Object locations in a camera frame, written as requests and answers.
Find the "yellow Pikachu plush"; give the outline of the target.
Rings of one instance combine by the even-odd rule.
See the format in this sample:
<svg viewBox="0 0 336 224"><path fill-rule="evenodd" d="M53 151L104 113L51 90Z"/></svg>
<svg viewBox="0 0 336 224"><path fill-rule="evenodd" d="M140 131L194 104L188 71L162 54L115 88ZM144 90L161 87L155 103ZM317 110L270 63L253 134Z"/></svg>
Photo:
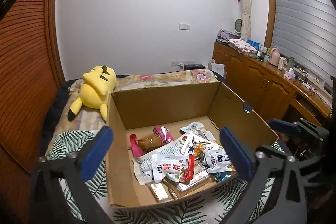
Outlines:
<svg viewBox="0 0 336 224"><path fill-rule="evenodd" d="M99 65L84 73L83 80L78 97L68 110L68 120L73 121L84 105L99 110L103 120L106 121L109 95L117 84L116 73L106 65Z"/></svg>

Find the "small white fan heater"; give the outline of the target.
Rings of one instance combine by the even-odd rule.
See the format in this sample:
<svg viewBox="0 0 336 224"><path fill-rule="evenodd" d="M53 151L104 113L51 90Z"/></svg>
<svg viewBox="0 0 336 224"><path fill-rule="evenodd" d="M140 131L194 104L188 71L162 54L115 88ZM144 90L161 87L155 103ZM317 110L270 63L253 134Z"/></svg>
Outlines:
<svg viewBox="0 0 336 224"><path fill-rule="evenodd" d="M240 36L242 33L242 19L235 20L235 33L237 36Z"/></svg>

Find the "white duck snack pack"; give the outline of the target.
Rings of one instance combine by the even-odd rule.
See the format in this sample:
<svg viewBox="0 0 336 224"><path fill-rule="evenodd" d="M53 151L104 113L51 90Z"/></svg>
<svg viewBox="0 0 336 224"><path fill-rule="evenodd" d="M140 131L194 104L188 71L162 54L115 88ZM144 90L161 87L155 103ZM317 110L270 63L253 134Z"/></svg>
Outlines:
<svg viewBox="0 0 336 224"><path fill-rule="evenodd" d="M208 166L207 172L210 174L232 172L234 170L231 159L223 149L207 150L204 152L204 156Z"/></svg>
<svg viewBox="0 0 336 224"><path fill-rule="evenodd" d="M152 156L152 171L155 183L164 178L173 182L187 182L194 177L195 156L191 155L161 155Z"/></svg>

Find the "orange white snack pouch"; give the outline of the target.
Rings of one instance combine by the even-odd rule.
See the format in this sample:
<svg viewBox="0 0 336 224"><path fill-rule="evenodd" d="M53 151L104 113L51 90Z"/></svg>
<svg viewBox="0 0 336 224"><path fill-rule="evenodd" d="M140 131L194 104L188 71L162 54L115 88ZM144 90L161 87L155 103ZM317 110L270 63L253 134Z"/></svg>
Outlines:
<svg viewBox="0 0 336 224"><path fill-rule="evenodd" d="M183 133L181 148L182 155L200 156L203 151L220 150L217 139L212 132L205 129L204 124L193 122L186 127L181 127Z"/></svg>

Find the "grey window blind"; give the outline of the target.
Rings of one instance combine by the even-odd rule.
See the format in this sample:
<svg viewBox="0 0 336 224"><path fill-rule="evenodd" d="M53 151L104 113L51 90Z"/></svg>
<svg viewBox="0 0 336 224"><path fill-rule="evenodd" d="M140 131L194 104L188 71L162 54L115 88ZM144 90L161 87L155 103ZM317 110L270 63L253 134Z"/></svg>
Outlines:
<svg viewBox="0 0 336 224"><path fill-rule="evenodd" d="M335 8L331 0L276 0L272 44L331 85L335 76Z"/></svg>

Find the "blue candy wrapper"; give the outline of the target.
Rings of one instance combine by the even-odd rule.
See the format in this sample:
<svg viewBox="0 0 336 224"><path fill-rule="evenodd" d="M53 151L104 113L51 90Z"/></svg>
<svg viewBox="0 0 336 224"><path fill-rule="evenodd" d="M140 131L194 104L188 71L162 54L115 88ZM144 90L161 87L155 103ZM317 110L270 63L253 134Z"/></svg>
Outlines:
<svg viewBox="0 0 336 224"><path fill-rule="evenodd" d="M231 172L217 172L213 174L217 183L228 179L229 177L231 177L231 175Z"/></svg>

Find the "white paper bag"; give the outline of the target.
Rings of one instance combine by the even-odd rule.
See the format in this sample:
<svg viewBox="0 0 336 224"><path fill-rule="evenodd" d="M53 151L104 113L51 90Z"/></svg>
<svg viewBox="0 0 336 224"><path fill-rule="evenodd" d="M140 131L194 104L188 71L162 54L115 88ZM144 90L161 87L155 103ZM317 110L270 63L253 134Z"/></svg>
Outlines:
<svg viewBox="0 0 336 224"><path fill-rule="evenodd" d="M226 77L226 71L224 64L217 64L217 63L209 63L209 69L213 72L216 72L222 78Z"/></svg>

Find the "pink sausage snack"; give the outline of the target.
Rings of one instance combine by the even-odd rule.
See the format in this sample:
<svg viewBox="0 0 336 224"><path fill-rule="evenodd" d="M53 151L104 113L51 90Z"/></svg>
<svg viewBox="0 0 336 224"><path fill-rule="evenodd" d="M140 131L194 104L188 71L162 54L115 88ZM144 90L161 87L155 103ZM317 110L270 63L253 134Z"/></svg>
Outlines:
<svg viewBox="0 0 336 224"><path fill-rule="evenodd" d="M155 127L153 134L138 139L136 134L129 136L130 148L135 157L141 157L163 145L174 141L174 137L165 126Z"/></svg>

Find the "wooden sideboard cabinet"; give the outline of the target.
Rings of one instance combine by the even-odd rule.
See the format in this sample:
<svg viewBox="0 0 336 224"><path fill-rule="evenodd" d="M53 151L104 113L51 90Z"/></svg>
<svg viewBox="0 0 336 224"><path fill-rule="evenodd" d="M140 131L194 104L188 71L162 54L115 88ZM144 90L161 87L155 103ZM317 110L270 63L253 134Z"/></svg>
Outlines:
<svg viewBox="0 0 336 224"><path fill-rule="evenodd" d="M304 118L323 125L332 113L330 102L299 80L288 80L269 63L214 43L213 59L223 64L227 85L264 120L294 122Z"/></svg>

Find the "brown cardboard box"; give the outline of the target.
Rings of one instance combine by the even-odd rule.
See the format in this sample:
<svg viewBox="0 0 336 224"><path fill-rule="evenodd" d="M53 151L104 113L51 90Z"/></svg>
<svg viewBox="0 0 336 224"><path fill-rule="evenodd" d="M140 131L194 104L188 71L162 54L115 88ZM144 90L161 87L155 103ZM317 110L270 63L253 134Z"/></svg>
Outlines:
<svg viewBox="0 0 336 224"><path fill-rule="evenodd" d="M255 111L220 82L112 93L107 123L113 131L106 155L108 201L123 208L158 204L149 187L153 154L188 155L194 143L218 148L224 127L252 148L278 139Z"/></svg>

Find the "chicken foot snack pouch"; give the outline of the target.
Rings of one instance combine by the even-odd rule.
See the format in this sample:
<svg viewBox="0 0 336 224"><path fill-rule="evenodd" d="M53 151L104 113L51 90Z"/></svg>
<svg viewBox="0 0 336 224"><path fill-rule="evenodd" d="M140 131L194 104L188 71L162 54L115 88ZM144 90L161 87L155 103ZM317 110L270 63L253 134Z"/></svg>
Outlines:
<svg viewBox="0 0 336 224"><path fill-rule="evenodd" d="M140 185L155 182L159 184L164 178L172 182L189 182L194 178L195 157L184 151L188 135L182 135L162 147L141 157L133 157L134 175Z"/></svg>

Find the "wooden louvred wardrobe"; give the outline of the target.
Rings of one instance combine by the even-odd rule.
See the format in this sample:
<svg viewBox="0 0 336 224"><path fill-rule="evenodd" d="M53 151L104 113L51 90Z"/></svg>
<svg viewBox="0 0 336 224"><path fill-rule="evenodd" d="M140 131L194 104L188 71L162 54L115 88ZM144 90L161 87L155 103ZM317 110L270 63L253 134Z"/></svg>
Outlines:
<svg viewBox="0 0 336 224"><path fill-rule="evenodd" d="M1 148L25 172L37 162L43 121L63 81L55 0L16 0L1 19Z"/></svg>

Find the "clear pack brown biscuits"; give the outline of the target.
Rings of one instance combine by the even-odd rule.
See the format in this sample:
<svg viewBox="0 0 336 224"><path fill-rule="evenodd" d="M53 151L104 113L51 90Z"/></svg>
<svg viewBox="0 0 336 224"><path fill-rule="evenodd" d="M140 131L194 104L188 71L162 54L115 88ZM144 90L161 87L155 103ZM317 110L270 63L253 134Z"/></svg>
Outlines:
<svg viewBox="0 0 336 224"><path fill-rule="evenodd" d="M162 182L167 186L172 198L177 200L204 186L208 182L215 181L215 177L206 171L206 167L202 163L197 162L194 166L194 177L191 181L173 182L164 178Z"/></svg>

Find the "folded floral cloth stack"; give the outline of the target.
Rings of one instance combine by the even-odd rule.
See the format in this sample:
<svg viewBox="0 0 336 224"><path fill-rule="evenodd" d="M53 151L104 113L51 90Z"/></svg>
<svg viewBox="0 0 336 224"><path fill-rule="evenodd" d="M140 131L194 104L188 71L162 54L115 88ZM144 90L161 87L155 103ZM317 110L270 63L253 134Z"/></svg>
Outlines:
<svg viewBox="0 0 336 224"><path fill-rule="evenodd" d="M242 39L229 39L228 44L231 48L235 49L240 53L252 53L256 54L257 50L245 40Z"/></svg>

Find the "pink thermos jug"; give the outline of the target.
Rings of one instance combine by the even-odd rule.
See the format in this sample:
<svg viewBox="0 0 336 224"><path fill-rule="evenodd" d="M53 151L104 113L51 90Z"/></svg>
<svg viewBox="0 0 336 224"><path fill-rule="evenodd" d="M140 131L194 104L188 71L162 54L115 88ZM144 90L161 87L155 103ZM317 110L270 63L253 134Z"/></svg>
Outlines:
<svg viewBox="0 0 336 224"><path fill-rule="evenodd" d="M273 66L278 66L280 60L280 51L278 47L273 47L270 50L269 63Z"/></svg>

